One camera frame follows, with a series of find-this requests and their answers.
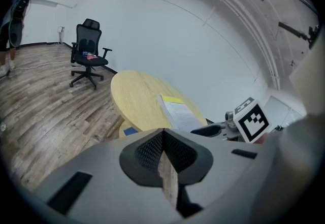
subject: wooden table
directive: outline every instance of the wooden table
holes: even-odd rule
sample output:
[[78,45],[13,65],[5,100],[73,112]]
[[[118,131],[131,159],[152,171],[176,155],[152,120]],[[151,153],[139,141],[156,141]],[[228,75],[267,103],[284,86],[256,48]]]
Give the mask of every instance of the wooden table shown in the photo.
[[164,94],[183,100],[198,120],[207,125],[199,109],[179,90],[169,83],[138,71],[123,71],[116,74],[111,82],[111,94],[116,110],[137,131],[157,128],[171,128],[157,95]]

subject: chair base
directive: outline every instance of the chair base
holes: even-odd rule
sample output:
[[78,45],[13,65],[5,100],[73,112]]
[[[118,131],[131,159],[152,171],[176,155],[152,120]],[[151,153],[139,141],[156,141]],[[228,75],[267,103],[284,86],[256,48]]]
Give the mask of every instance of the chair base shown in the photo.
[[92,79],[93,77],[100,77],[101,80],[104,79],[103,75],[100,74],[96,74],[96,73],[92,73],[91,72],[91,67],[86,67],[86,71],[82,72],[82,71],[71,71],[71,75],[74,76],[74,74],[80,74],[77,78],[75,78],[73,81],[71,81],[70,83],[70,87],[73,87],[73,83],[77,82],[78,80],[82,79],[82,78],[88,78],[88,80],[91,81],[91,83],[93,84],[93,89],[97,89],[97,86],[94,82],[94,80]]

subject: blue object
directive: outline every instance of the blue object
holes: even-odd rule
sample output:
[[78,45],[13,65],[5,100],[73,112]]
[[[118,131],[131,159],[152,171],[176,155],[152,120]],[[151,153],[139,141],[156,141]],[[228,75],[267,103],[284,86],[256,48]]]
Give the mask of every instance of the blue object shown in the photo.
[[133,127],[130,127],[128,129],[123,130],[123,132],[126,136],[129,136],[129,135],[137,133],[138,131],[136,131]]

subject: office chair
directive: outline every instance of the office chair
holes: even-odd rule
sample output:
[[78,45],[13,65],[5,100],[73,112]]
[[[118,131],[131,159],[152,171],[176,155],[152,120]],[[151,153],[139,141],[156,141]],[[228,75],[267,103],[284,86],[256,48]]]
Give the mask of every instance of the office chair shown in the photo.
[[[73,83],[78,80],[86,77],[93,84],[93,88],[97,89],[97,86],[92,79],[94,77],[100,77],[101,80],[104,79],[103,75],[92,73],[91,68],[104,66],[108,64],[108,61],[105,59],[106,53],[112,51],[111,49],[103,48],[105,53],[103,57],[98,56],[98,42],[102,35],[100,30],[100,23],[97,21],[86,19],[83,24],[77,25],[77,42],[72,43],[72,52],[71,52],[71,63],[77,63],[86,67],[86,71],[71,71],[71,75],[80,74],[70,83],[70,87],[73,87]],[[82,56],[83,52],[90,52],[97,56],[95,59],[88,60],[87,57]]]

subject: white wall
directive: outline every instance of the white wall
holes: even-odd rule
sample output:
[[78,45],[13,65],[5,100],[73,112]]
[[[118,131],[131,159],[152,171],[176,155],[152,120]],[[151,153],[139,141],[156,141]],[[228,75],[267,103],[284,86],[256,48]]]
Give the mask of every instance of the white wall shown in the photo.
[[269,88],[266,91],[265,95],[260,99],[262,106],[266,104],[270,96],[273,96],[279,101],[285,103],[287,106],[297,111],[301,116],[306,116],[306,109],[300,97],[296,94],[293,89],[276,90],[273,88]]
[[73,6],[80,0],[31,0],[21,44],[58,42],[58,26],[69,29]]
[[[74,26],[86,18],[101,23],[100,54],[102,47],[113,49],[110,68],[158,76],[220,121],[247,97],[261,97],[269,78],[262,53],[226,6],[203,26],[215,1],[83,0],[72,20]],[[66,42],[76,39],[71,28]]]

